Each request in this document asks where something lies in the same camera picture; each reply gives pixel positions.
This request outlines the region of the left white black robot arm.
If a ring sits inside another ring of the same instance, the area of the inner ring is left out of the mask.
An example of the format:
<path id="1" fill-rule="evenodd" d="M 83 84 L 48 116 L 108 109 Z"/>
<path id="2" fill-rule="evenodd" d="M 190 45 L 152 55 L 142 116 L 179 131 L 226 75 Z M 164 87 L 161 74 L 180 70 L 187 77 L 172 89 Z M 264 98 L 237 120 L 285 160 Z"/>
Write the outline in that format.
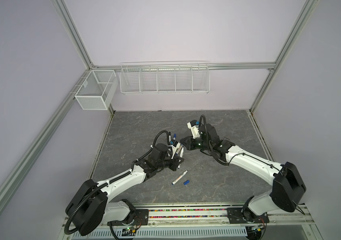
<path id="1" fill-rule="evenodd" d="M 184 147 L 180 143 L 153 144 L 142 157 L 132 162 L 131 167 L 112 178 L 95 182 L 85 181 L 66 207 L 68 217 L 64 233 L 79 232 L 86 236 L 104 222 L 131 224 L 136 208 L 128 200 L 112 200 L 129 188 L 144 183 L 160 171 L 168 168 L 176 171 L 184 161 Z"/>

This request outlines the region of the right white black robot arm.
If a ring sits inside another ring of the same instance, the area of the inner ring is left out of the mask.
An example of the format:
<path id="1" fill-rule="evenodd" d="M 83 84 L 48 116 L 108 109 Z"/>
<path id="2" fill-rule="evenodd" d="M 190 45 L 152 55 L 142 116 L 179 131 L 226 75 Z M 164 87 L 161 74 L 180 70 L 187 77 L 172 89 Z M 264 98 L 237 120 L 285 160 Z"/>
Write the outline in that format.
<path id="1" fill-rule="evenodd" d="M 187 127 L 192 135 L 181 139 L 187 150 L 199 150 L 223 166 L 236 165 L 243 168 L 272 187 L 261 195 L 250 197 L 243 205 L 241 214 L 246 222 L 254 222 L 269 211 L 281 209 L 292 213 L 297 209 L 306 192 L 306 186 L 293 163 L 269 161 L 228 140 L 221 140 L 216 129 L 210 124 L 193 120 Z"/>

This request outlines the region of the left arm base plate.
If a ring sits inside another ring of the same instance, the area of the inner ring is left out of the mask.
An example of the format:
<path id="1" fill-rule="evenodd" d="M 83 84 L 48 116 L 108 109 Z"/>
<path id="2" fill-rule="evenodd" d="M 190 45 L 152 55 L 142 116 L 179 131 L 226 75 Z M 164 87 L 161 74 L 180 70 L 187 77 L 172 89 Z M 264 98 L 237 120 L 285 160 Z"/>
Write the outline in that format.
<path id="1" fill-rule="evenodd" d="M 128 214 L 123 221 L 112 221 L 113 226 L 147 226 L 149 220 L 149 209 L 136 209 Z"/>

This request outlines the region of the black white marker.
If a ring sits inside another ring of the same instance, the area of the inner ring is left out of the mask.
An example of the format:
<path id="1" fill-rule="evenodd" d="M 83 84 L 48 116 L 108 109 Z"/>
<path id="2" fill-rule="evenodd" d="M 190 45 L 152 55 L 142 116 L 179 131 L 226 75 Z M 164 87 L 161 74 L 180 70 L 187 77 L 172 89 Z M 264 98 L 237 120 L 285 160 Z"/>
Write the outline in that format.
<path id="1" fill-rule="evenodd" d="M 170 146 L 171 145 L 171 132 L 168 132 L 168 137 L 167 137 L 167 144 L 168 144 L 168 146 Z"/>

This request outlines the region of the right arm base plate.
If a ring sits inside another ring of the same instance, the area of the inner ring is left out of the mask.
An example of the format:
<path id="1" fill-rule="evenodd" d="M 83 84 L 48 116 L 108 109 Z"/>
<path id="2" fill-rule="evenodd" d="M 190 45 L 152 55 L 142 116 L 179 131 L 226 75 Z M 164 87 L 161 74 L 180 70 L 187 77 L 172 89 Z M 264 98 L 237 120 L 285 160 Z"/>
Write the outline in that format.
<path id="1" fill-rule="evenodd" d="M 227 208 L 227 216 L 230 224 L 268 224 L 270 222 L 267 214 L 256 216 L 251 211 L 240 207 Z"/>

